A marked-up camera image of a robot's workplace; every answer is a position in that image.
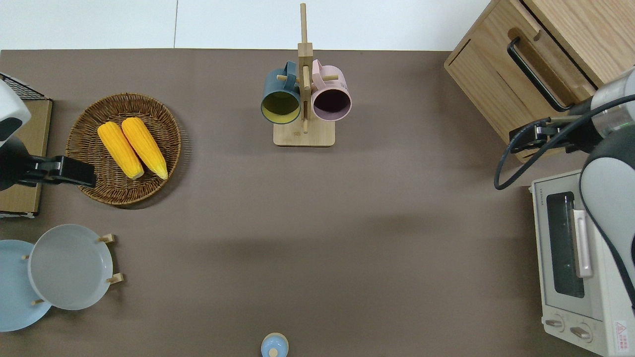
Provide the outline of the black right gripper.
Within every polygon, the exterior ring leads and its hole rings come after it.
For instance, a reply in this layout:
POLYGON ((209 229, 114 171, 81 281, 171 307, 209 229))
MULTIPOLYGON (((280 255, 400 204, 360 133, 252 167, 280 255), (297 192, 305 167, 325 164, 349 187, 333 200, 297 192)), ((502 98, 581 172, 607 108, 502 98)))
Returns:
MULTIPOLYGON (((524 125, 521 128, 509 132, 509 140, 512 142, 510 153, 519 153, 531 149, 539 149, 542 145, 553 141, 554 136, 562 130, 570 127, 581 115, 590 111, 590 102, 576 104, 563 116, 553 116, 539 119, 524 125)), ((602 137, 591 120, 572 129, 563 138, 554 144, 554 148, 565 148, 567 152, 590 152, 601 142, 602 137)))

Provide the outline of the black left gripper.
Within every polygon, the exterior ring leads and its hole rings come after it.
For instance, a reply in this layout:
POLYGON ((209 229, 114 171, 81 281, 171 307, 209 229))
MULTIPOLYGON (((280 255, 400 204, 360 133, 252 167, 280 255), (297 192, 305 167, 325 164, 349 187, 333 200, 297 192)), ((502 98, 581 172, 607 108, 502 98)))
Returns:
POLYGON ((88 188, 97 186, 95 167, 68 156, 54 156, 52 158, 27 156, 27 187, 39 184, 72 183, 88 188))

